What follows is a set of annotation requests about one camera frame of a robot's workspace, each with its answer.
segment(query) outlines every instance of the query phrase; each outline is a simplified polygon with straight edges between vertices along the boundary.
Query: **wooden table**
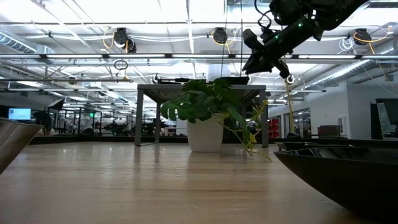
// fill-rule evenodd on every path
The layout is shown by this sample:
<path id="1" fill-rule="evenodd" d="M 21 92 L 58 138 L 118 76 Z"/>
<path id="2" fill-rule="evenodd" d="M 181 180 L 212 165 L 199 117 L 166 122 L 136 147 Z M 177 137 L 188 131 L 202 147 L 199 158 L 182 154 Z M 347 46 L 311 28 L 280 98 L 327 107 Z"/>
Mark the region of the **wooden table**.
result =
<path id="1" fill-rule="evenodd" d="M 0 175 L 0 223 L 371 223 L 271 153 L 191 153 L 187 144 L 28 146 Z"/>

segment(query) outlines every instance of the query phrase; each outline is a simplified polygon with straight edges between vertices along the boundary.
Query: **ceiling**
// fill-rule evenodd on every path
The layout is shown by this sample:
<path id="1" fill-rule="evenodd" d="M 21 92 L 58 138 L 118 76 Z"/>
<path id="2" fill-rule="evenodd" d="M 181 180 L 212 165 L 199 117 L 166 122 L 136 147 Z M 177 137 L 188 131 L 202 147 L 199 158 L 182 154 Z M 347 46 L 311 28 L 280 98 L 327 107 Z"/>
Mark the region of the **ceiling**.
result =
<path id="1" fill-rule="evenodd" d="M 243 1 L 242 12 L 240 1 L 228 1 L 229 4 L 226 6 L 224 0 L 173 0 L 172 2 L 170 0 L 46 0 L 42 1 L 45 9 L 32 1 L 0 0 L 2 9 L 0 28 L 28 45 L 45 45 L 57 54 L 105 54 L 107 51 L 111 54 L 123 53 L 115 45 L 107 49 L 103 43 L 103 37 L 106 37 L 106 44 L 111 45 L 112 33 L 118 27 L 127 28 L 128 34 L 137 46 L 137 53 L 140 54 L 228 54 L 228 51 L 232 54 L 250 54 L 251 49 L 241 41 L 242 28 L 243 30 L 251 29 L 258 36 L 261 34 L 260 27 L 257 25 L 260 14 L 255 11 L 252 5 L 253 0 Z M 386 35 L 387 26 L 391 26 L 389 35 L 382 41 L 374 43 L 377 48 L 395 38 L 395 33 L 398 32 L 398 26 L 395 26 L 396 13 L 395 7 L 362 7 L 335 30 L 324 32 L 322 41 L 308 39 L 294 49 L 294 53 L 354 54 L 352 49 L 345 51 L 341 48 L 341 42 L 348 33 L 352 35 L 356 28 L 366 28 L 373 39 L 379 39 Z M 228 45 L 229 49 L 216 45 L 211 38 L 215 27 L 226 27 L 228 42 L 231 42 Z M 280 29 L 275 22 L 272 22 L 272 28 Z M 353 48 L 357 54 L 371 54 L 367 45 L 354 45 Z M 0 45 L 0 53 L 19 54 L 20 52 Z M 9 62 L 16 63 L 18 66 L 23 66 L 25 63 L 18 60 L 9 60 Z M 193 71 L 195 71 L 195 76 L 200 78 L 208 73 L 209 65 L 221 63 L 228 65 L 230 74 L 241 75 L 241 63 L 236 60 L 221 62 L 220 60 L 152 59 L 151 66 L 148 66 L 147 60 L 136 59 L 130 62 L 137 63 L 136 66 L 130 66 L 126 70 L 126 76 L 134 80 L 134 83 L 103 82 L 102 85 L 105 88 L 117 86 L 120 89 L 130 88 L 136 86 L 136 83 L 150 83 L 155 74 L 165 78 L 193 78 Z M 288 66 L 290 72 L 296 78 L 299 77 L 296 79 L 296 85 L 299 86 L 305 85 L 304 83 L 310 82 L 341 63 L 342 61 L 337 60 L 327 62 L 306 60 L 304 63 L 288 62 Z M 23 67 L 38 76 L 45 73 L 45 67 L 33 65 Z M 81 74 L 85 78 L 110 78 L 118 72 L 113 66 L 109 68 L 106 66 L 67 66 L 58 70 L 59 68 L 60 66 L 48 66 L 49 73 L 53 73 L 52 78 Z M 351 81 L 356 82 L 366 78 L 367 75 L 359 74 Z M 367 85 L 380 84 L 374 82 L 371 80 L 367 82 Z M 267 85 L 267 88 L 271 89 L 284 87 L 284 81 L 279 77 L 279 71 L 276 69 L 273 69 L 272 73 L 251 75 L 249 83 Z M 119 94 L 131 102 L 135 100 L 135 92 L 120 92 Z"/>

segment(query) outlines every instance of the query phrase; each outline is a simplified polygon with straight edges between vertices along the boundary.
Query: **desk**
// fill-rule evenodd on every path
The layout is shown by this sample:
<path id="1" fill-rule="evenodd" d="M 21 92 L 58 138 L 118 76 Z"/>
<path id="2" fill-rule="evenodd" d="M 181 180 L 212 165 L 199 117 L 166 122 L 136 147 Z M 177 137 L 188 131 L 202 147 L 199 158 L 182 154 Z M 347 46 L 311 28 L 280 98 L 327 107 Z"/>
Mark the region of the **desk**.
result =
<path id="1" fill-rule="evenodd" d="M 156 102 L 156 121 L 155 121 L 155 142 L 159 142 L 160 137 L 160 105 L 172 99 L 175 96 L 182 94 L 181 89 L 183 85 L 178 84 L 158 84 L 158 85 L 142 85 L 138 84 L 137 94 L 137 117 L 136 117 L 136 135 L 134 144 L 141 145 L 142 136 L 142 109 L 144 104 L 144 94 Z M 242 111 L 246 111 L 244 106 L 248 101 L 251 101 L 257 95 L 260 95 L 260 103 L 266 100 L 266 86 L 265 85 L 232 85 L 232 89 L 240 96 Z M 268 106 L 266 106 L 264 113 L 261 114 L 261 127 L 263 130 L 268 130 Z M 262 147 L 268 147 L 268 133 L 261 132 Z"/>

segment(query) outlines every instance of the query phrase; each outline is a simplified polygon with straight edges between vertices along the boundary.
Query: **black cable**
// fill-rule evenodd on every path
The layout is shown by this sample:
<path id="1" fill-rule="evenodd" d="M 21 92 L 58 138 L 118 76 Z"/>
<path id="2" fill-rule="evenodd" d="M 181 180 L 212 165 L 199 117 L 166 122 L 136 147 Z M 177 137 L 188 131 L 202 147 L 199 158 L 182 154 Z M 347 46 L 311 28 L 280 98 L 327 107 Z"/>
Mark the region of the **black cable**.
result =
<path id="1" fill-rule="evenodd" d="M 225 15 L 225 28 L 224 28 L 224 30 L 226 32 L 226 25 L 227 25 L 227 20 L 228 20 L 228 3 L 226 5 L 225 12 L 226 12 L 226 15 Z M 220 74 L 220 77 L 223 76 L 224 52 L 225 52 L 225 44 L 223 44 L 223 57 L 221 58 L 221 74 Z"/>
<path id="2" fill-rule="evenodd" d="M 261 26 L 262 28 L 264 28 L 264 29 L 269 29 L 270 28 L 270 26 L 271 26 L 271 19 L 270 19 L 270 17 L 268 17 L 267 16 L 267 13 L 268 12 L 271 12 L 271 10 L 268 10 L 268 11 L 266 11 L 266 12 L 261 12 L 260 11 L 260 9 L 257 7 L 257 0 L 254 0 L 254 8 L 256 8 L 256 11 L 258 12 L 258 13 L 260 13 L 261 14 L 261 17 L 260 17 L 260 19 L 257 21 L 257 23 L 259 24 L 259 26 Z M 261 21 L 262 21 L 262 18 L 264 18 L 264 16 L 268 19 L 268 25 L 265 27 L 264 25 L 262 25 L 261 24 Z"/>
<path id="3" fill-rule="evenodd" d="M 243 64 L 243 10 L 242 10 L 242 0 L 241 0 L 241 73 L 239 74 L 242 77 L 242 64 Z"/>

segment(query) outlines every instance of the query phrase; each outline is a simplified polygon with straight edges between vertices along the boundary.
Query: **ceiling light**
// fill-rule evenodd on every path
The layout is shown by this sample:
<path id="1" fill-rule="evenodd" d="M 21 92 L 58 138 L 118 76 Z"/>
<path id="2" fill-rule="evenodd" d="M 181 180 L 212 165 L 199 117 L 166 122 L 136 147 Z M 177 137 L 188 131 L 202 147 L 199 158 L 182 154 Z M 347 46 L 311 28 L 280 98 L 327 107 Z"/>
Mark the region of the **ceiling light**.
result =
<path id="1" fill-rule="evenodd" d="M 106 49 L 100 49 L 101 51 L 105 51 L 107 54 L 109 54 L 108 50 Z"/>
<path id="2" fill-rule="evenodd" d="M 76 89 L 77 91 L 108 91 L 103 89 Z"/>
<path id="3" fill-rule="evenodd" d="M 323 92 L 326 92 L 326 90 L 294 90 L 294 92 L 295 93 L 323 93 Z"/>
<path id="4" fill-rule="evenodd" d="M 79 96 L 69 96 L 69 98 L 71 98 L 73 100 L 77 100 L 77 101 L 88 101 L 86 98 L 79 97 Z"/>
<path id="5" fill-rule="evenodd" d="M 164 58 L 164 54 L 110 54 L 110 58 Z"/>
<path id="6" fill-rule="evenodd" d="M 24 84 L 24 85 L 29 85 L 29 86 L 32 86 L 32 87 L 43 87 L 41 84 L 38 84 L 37 82 L 19 81 L 17 83 Z"/>
<path id="7" fill-rule="evenodd" d="M 220 54 L 173 54 L 173 58 L 228 58 L 228 55 Z"/>
<path id="8" fill-rule="evenodd" d="M 136 89 L 115 89 L 112 91 L 138 91 L 138 90 L 136 90 Z"/>
<path id="9" fill-rule="evenodd" d="M 64 54 L 48 54 L 48 58 L 102 58 L 102 55 L 98 54 L 86 54 L 86 55 L 80 55 L 80 54 L 75 54 L 75 55 L 64 55 Z"/>
<path id="10" fill-rule="evenodd" d="M 248 55 L 248 54 L 244 54 L 244 55 L 237 54 L 237 55 L 235 55 L 235 57 L 236 58 L 249 58 L 250 55 Z"/>
<path id="11" fill-rule="evenodd" d="M 37 54 L 4 54 L 0 55 L 0 58 L 40 58 Z"/>
<path id="12" fill-rule="evenodd" d="M 40 91 L 38 89 L 7 89 L 8 91 Z"/>
<path id="13" fill-rule="evenodd" d="M 55 96 L 61 96 L 61 97 L 64 97 L 64 95 L 62 95 L 62 94 L 59 94 L 59 93 L 56 93 L 56 92 L 50 92 L 51 94 L 53 94 L 53 95 L 55 95 Z"/>
<path id="14" fill-rule="evenodd" d="M 43 91 L 75 91 L 73 89 L 44 89 Z"/>
<path id="15" fill-rule="evenodd" d="M 346 59 L 346 58 L 355 58 L 356 55 L 309 55 L 310 59 Z"/>
<path id="16" fill-rule="evenodd" d="M 363 55 L 362 59 L 398 59 L 398 55 Z"/>

